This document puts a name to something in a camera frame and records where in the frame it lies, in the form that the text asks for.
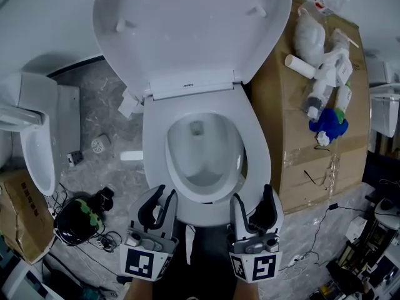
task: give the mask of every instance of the person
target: person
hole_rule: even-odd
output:
[[[156,282],[134,278],[124,300],[258,300],[258,285],[233,273],[228,228],[195,229],[191,264],[186,261],[186,225],[177,221],[179,244],[164,276]]]

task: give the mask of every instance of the brown cardboard box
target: brown cardboard box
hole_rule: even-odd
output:
[[[286,213],[315,205],[358,185],[364,172],[369,134],[369,86],[358,27],[330,16],[327,38],[339,28],[360,48],[350,47],[354,71],[350,77],[352,98],[345,117],[349,129],[327,147],[329,151],[315,149],[315,133],[309,130],[309,120],[301,111],[310,80],[284,65],[285,57],[295,54],[294,28],[302,2],[293,0],[281,38],[251,82],[252,106],[271,154],[271,184]],[[328,106],[332,107],[335,97],[336,90]]]
[[[33,264],[53,240],[53,218],[27,170],[0,175],[0,231],[6,244]]]

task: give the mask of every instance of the gray floor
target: gray floor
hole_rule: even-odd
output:
[[[125,235],[130,205],[148,188],[142,162],[123,164],[119,160],[121,151],[141,150],[143,115],[135,114],[127,120],[118,112],[125,85],[105,61],[80,67],[56,78],[59,84],[81,88],[81,130],[84,161],[62,173],[61,183],[71,191],[86,191],[94,194],[104,186],[114,190],[114,207],[106,212],[108,230]],[[112,148],[103,154],[91,150],[91,141],[105,133]],[[365,208],[365,194],[371,187],[366,184],[342,194],[329,203],[297,212],[285,217],[281,232],[281,250],[284,253],[282,268],[296,255],[309,250],[321,219],[330,203],[353,208]],[[319,263],[337,256],[344,248],[344,234],[358,212],[337,209],[329,211],[321,225],[313,251],[319,253]],[[119,273],[119,250],[109,254],[90,244],[80,248],[115,274]],[[67,247],[59,241],[51,252],[69,266],[81,279],[94,286],[120,291],[115,275],[89,259],[75,247]],[[318,286],[328,281],[324,266],[314,264],[315,254],[309,254],[294,267],[281,271],[273,281],[259,285],[261,299],[307,299]]]

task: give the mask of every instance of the cardboard tube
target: cardboard tube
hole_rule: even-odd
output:
[[[285,59],[285,66],[288,68],[296,71],[297,73],[301,74],[302,76],[312,79],[315,75],[316,68],[312,65],[304,62],[303,60],[299,59],[298,57],[289,54]]]

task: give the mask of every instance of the blue cloth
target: blue cloth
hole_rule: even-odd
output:
[[[349,123],[346,119],[343,119],[343,123],[340,124],[338,117],[333,109],[324,109],[319,117],[318,122],[309,122],[309,128],[315,133],[325,131],[329,138],[329,143],[339,136],[342,136],[348,129]]]

